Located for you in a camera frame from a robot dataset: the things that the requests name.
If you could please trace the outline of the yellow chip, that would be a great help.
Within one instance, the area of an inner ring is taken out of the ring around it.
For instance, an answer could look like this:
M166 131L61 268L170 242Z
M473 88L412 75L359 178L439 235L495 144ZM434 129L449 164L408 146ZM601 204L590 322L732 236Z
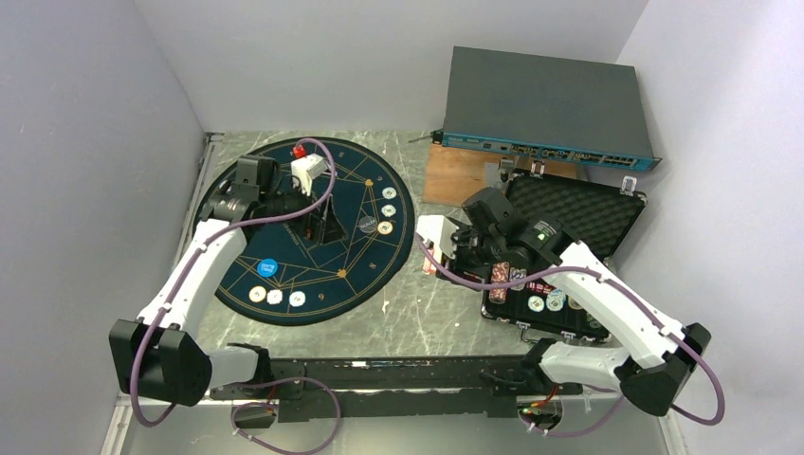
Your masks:
M381 221L377 224L376 231L380 235L390 235L394 231L394 223L391 221Z
M266 299L267 291L262 286L254 286L248 292L248 298L251 302L261 302Z

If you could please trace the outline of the red playing card box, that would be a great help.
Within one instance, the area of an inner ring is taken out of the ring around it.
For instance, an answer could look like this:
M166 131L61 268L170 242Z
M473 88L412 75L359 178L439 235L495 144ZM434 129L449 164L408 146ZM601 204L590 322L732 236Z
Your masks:
M427 247L427 253L425 254L425 259L423 262L423 272L426 275L435 276L438 272L436 264L441 263L441 253L435 247L435 243L429 243Z

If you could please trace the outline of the white chip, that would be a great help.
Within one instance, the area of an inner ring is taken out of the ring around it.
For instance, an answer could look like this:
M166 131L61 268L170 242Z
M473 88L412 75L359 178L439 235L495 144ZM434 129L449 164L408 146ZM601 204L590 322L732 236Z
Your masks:
M268 290L265 294L265 302L269 306L281 304L283 302L283 291L280 289Z

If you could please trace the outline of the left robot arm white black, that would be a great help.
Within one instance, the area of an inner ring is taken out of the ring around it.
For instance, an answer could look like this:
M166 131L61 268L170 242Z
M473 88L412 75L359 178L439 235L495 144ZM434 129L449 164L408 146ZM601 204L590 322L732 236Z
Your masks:
M228 187L203 206L191 244L161 290L136 318L113 325L109 343L119 386L135 410L142 398L170 409L191 407L221 386L235 385L250 398L270 390L267 349L233 344L208 353L195 337L212 295L251 238L248 229L293 221L329 200L336 182L330 153L293 160L291 174L295 188L281 193L276 160L239 158Z

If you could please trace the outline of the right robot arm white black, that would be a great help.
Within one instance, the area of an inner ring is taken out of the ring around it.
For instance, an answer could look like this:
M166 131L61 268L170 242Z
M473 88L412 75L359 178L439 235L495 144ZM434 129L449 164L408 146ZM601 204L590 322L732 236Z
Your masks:
M461 223L421 215L416 239L440 276L467 288L491 291L543 280L579 303L619 342L617 348L542 339L522 360L522 380L534 393L577 383L618 391L641 411L675 410L713 426L725 411L720 379L704 360L711 335L700 323L684 326L638 296L565 224L544 212L521 214L494 188L463 204ZM702 370L716 396L716 413L703 418L678 407L690 376Z

